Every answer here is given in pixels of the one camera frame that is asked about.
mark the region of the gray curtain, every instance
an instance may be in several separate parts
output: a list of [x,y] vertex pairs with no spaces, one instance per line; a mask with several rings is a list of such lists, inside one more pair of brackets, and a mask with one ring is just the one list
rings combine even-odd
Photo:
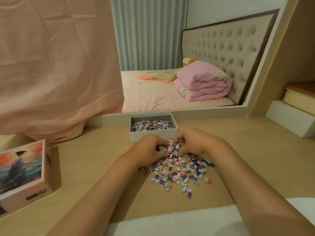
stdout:
[[111,0],[120,68],[180,67],[188,0]]

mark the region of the pink comforter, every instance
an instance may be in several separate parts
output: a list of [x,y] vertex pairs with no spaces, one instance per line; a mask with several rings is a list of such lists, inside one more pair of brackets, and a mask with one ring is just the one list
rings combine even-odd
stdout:
[[195,61],[178,72],[174,86],[188,102],[194,102],[223,98],[229,93],[232,80],[220,68]]

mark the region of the tufted headboard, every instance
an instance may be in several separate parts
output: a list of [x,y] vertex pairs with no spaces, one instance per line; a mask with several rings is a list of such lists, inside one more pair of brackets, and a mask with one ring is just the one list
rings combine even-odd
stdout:
[[233,79],[227,96],[242,105],[278,12],[279,9],[185,29],[181,34],[182,60],[199,59],[221,68]]

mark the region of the pink patterned bed sheet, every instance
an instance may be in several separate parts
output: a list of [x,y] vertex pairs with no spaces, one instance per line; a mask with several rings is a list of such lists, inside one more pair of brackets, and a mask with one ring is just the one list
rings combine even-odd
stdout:
[[123,113],[199,109],[234,105],[227,97],[204,101],[187,102],[175,89],[173,83],[140,80],[149,70],[121,71],[125,102]]

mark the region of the person's right arm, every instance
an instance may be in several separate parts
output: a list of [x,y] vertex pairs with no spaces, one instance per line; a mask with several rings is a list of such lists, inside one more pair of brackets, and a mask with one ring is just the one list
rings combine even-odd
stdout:
[[177,135],[173,143],[178,142],[182,144],[180,156],[207,153],[211,157],[251,235],[315,235],[315,226],[255,172],[226,141],[190,128]]

